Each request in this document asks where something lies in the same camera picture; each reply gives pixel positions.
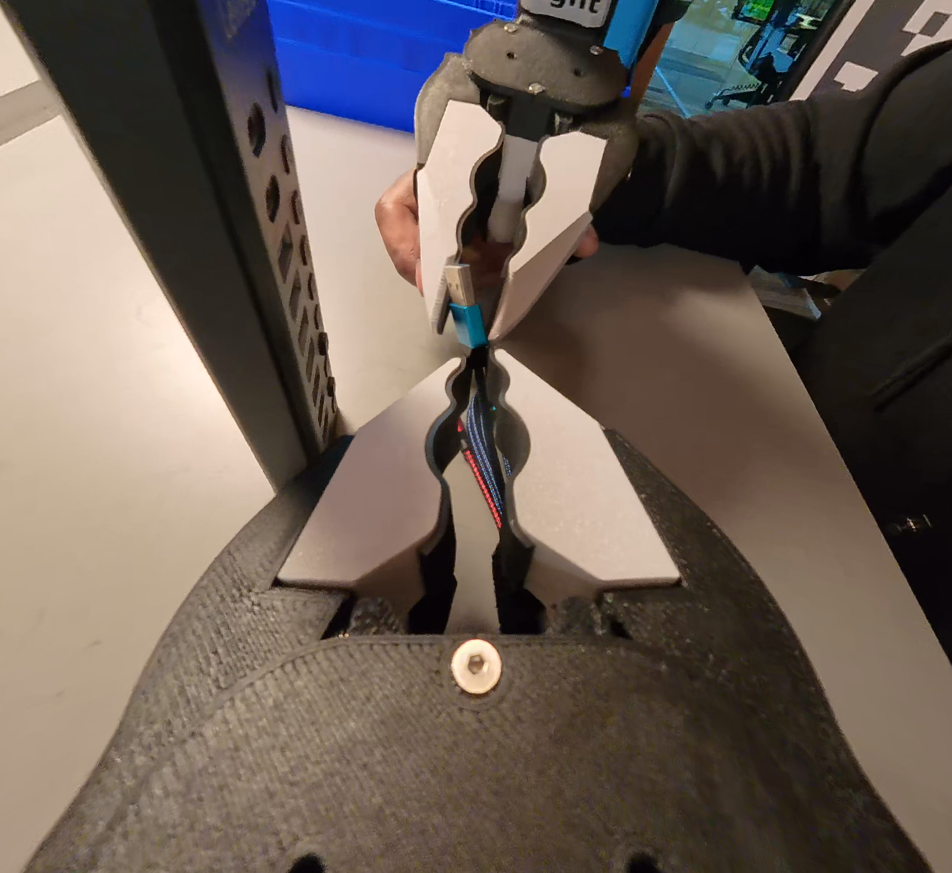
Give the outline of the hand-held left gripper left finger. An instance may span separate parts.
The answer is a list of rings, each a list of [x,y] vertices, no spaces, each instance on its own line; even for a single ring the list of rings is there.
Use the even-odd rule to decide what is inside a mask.
[[[458,358],[363,425],[275,581],[380,599],[409,629],[445,629],[457,588],[445,473],[469,397]]]

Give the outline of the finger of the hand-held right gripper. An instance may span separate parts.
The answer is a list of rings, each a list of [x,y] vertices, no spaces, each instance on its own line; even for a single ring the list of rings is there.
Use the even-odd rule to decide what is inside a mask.
[[[574,254],[591,223],[603,153],[599,137],[548,137],[541,143],[541,196],[524,213],[525,236],[506,263],[491,341],[512,332]]]
[[[422,296],[436,334],[443,332],[450,302],[446,268],[460,259],[462,227],[477,205],[477,170],[503,139],[501,124],[481,105],[450,101],[417,172]]]

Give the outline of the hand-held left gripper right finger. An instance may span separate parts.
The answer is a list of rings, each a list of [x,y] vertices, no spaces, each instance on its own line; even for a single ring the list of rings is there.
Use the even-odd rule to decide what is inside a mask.
[[[509,465],[515,584],[545,607],[681,580],[605,430],[505,348],[489,353],[495,445]]]

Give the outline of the blue plastic bin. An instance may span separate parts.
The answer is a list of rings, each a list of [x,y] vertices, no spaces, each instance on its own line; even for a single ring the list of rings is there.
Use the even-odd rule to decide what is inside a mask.
[[[425,81],[515,5],[474,0],[267,0],[290,106],[412,132]]]

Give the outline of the black usb hub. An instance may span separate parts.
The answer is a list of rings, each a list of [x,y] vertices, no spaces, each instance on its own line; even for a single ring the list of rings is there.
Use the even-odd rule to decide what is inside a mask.
[[[339,435],[267,0],[2,0],[276,490]]]

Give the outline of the person's right forearm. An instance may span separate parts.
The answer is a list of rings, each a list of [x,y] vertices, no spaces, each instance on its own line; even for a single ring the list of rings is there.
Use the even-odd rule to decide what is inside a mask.
[[[950,93],[943,42],[859,91],[645,115],[594,232],[603,245],[671,245],[767,271],[866,267],[950,189]]]

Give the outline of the person's right hand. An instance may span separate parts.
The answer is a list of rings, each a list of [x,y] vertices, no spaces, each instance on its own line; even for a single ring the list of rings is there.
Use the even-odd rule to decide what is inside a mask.
[[[414,170],[400,176],[376,202],[374,216],[387,254],[398,274],[422,294],[419,210]],[[477,210],[466,223],[462,261],[471,269],[474,289],[492,292],[501,287],[511,246],[490,242],[485,236],[487,215]]]

